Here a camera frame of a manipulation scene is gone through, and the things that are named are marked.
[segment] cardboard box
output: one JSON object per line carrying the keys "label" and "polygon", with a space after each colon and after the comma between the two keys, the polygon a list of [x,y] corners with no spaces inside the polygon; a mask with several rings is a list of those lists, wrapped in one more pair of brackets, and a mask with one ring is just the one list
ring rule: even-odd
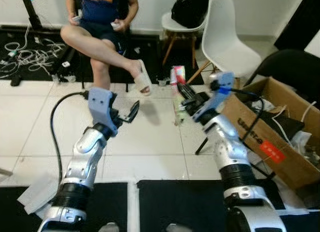
{"label": "cardboard box", "polygon": [[[262,95],[275,106],[287,105],[290,118],[300,121],[309,102],[298,96],[287,85],[266,78],[243,88],[245,91]],[[248,127],[256,118],[256,114],[244,103],[250,98],[247,95],[232,95],[222,111],[233,123],[242,138]],[[320,111],[314,106],[304,120],[303,131],[312,133],[308,144],[320,148]],[[307,185],[320,181],[320,171],[296,152],[263,120],[259,119],[245,144],[258,154],[268,166],[293,190],[297,191]]]}

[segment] white tile floor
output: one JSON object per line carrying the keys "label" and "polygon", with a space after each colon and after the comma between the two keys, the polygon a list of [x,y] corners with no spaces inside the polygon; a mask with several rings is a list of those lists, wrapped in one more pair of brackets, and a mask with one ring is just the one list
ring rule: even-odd
{"label": "white tile floor", "polygon": [[[261,57],[274,48],[267,42],[247,41]],[[204,63],[201,49],[196,52],[199,66]],[[211,73],[212,67],[202,72]],[[194,87],[208,91],[205,85]],[[150,97],[143,97],[134,85],[125,92],[124,84],[112,84],[118,94],[114,107],[127,113],[140,100],[140,111],[132,124],[119,129],[108,142],[99,162],[99,182],[128,180],[219,180],[212,148],[206,145],[202,154],[194,152],[205,139],[200,125],[187,118],[174,125],[175,113],[169,86],[154,87]],[[19,87],[0,80],[0,168],[13,171],[10,178],[0,177],[0,185],[29,185],[42,173],[58,175],[57,158],[52,142],[49,119],[55,103],[64,95],[81,91],[80,83],[55,84],[48,81],[23,81]],[[87,101],[81,96],[68,98],[56,112],[55,132],[63,167],[72,156],[73,144],[87,126],[92,125]]]}

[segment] sandal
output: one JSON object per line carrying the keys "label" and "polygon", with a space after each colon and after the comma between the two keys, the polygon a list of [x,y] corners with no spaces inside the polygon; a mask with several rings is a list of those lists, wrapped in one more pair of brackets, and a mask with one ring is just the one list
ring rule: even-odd
{"label": "sandal", "polygon": [[[141,59],[139,59],[139,62],[141,64],[141,74],[134,79],[134,83],[136,84],[137,90],[141,94],[143,94],[144,96],[149,96],[151,94],[152,83],[146,70],[145,63]],[[149,87],[148,92],[141,92],[143,89],[147,87]]]}

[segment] hand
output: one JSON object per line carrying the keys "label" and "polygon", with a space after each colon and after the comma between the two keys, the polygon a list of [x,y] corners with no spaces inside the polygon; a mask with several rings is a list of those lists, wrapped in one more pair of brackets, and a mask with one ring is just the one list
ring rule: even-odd
{"label": "hand", "polygon": [[74,21],[72,18],[76,17],[76,14],[72,13],[72,14],[69,14],[69,23],[72,25],[72,26],[77,26],[79,24],[79,22],[77,21]]}
{"label": "hand", "polygon": [[127,28],[129,27],[128,24],[122,19],[116,19],[114,21],[115,24],[118,24],[118,27],[114,29],[116,32],[124,33],[126,32]]}

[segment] black cable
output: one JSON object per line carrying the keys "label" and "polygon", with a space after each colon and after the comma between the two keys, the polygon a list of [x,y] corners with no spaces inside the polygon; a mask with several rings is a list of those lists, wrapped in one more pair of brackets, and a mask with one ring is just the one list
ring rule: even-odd
{"label": "black cable", "polygon": [[263,174],[265,177],[268,178],[269,174],[265,173],[262,169],[260,169],[258,166],[254,165],[253,163],[250,163],[251,167],[255,168],[258,172]]}
{"label": "black cable", "polygon": [[54,147],[55,147],[55,152],[56,152],[56,156],[58,159],[58,166],[59,166],[59,184],[62,181],[62,162],[61,162],[61,155],[60,155],[60,150],[59,150],[59,146],[58,146],[58,142],[57,142],[57,138],[56,138],[56,134],[55,134],[55,130],[54,130],[54,116],[55,116],[55,112],[56,109],[58,108],[58,106],[67,98],[71,97],[71,96],[76,96],[76,95],[81,95],[86,97],[88,95],[88,92],[76,92],[76,93],[70,93],[64,97],[62,97],[53,107],[52,112],[51,112],[51,116],[50,116],[50,129],[51,129],[51,135],[53,138],[53,143],[54,143]]}
{"label": "black cable", "polygon": [[236,92],[239,94],[244,94],[244,95],[249,95],[249,96],[253,96],[255,97],[256,100],[261,101],[261,109],[259,110],[257,116],[255,117],[255,120],[253,121],[253,123],[251,124],[251,126],[249,127],[249,129],[247,130],[247,132],[245,133],[245,135],[243,136],[242,139],[240,139],[241,142],[244,142],[246,140],[246,138],[248,137],[248,135],[250,134],[250,132],[253,130],[253,128],[255,127],[256,123],[258,122],[258,120],[260,119],[263,111],[265,110],[265,102],[264,100],[258,96],[255,93],[252,92],[248,92],[248,91],[244,91],[244,90],[240,90],[240,89],[235,89],[235,88],[231,88],[230,91],[232,92]]}

